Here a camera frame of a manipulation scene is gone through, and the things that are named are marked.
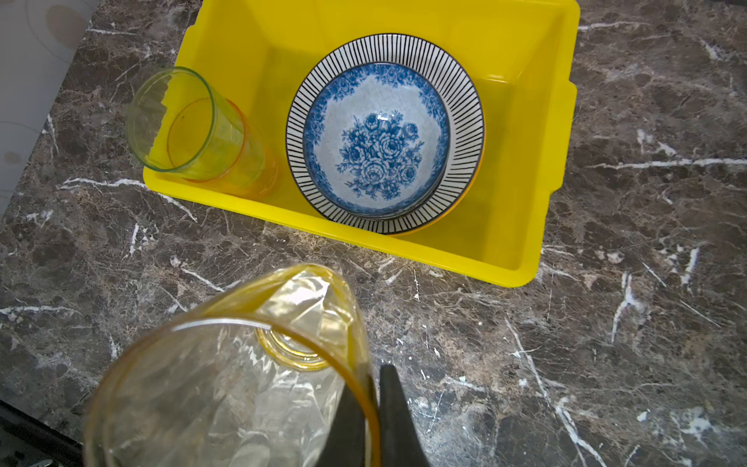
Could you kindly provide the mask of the pink translucent cup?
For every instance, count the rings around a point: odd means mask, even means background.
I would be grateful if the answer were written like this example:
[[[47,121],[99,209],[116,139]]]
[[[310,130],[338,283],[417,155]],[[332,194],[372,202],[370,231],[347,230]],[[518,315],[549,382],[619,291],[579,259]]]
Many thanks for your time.
[[[235,103],[202,98],[174,118],[167,134],[169,173],[239,198],[270,192],[277,163]]]

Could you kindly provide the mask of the green translucent cup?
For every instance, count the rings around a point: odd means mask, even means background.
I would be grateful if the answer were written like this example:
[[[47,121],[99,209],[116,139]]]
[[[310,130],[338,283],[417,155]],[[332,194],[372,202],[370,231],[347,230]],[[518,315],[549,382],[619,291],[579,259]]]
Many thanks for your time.
[[[268,168],[243,112],[187,67],[145,81],[126,111],[126,139],[144,167],[192,182],[250,185]]]

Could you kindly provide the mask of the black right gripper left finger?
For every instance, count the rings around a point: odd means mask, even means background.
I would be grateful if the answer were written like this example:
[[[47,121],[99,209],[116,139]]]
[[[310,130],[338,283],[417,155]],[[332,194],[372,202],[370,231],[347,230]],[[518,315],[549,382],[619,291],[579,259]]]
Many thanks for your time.
[[[346,385],[327,441],[316,467],[363,467],[366,450],[366,418],[352,390]]]

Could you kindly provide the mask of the amber translucent cup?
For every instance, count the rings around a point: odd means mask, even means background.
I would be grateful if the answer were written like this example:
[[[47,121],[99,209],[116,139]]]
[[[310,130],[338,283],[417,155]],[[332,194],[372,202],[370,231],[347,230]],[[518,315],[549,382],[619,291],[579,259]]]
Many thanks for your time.
[[[109,368],[86,417],[88,466],[315,466],[347,385],[381,464],[371,350],[346,281],[301,264],[171,319]]]

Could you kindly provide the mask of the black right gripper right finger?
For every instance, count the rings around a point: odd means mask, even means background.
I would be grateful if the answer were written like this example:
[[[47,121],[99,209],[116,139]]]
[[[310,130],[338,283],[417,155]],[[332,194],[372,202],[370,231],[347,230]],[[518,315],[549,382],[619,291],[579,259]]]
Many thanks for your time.
[[[383,466],[429,467],[419,443],[407,398],[396,367],[383,365],[379,372],[379,420]]]

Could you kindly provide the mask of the white black-striped-rim plate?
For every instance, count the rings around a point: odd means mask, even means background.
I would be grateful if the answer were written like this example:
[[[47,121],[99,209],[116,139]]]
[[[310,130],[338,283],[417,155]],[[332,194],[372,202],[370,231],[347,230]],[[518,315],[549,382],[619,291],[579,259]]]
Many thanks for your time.
[[[311,180],[303,153],[307,114],[319,93],[338,75],[359,65],[394,63],[414,70],[443,99],[451,124],[447,166],[435,189],[415,208],[391,218],[356,216],[327,200]],[[382,235],[400,235],[428,226],[455,207],[468,191],[484,151],[484,111],[477,89],[462,65],[441,47],[399,33],[355,39],[322,58],[299,86],[289,109],[285,145],[292,176],[303,197],[324,218]]]

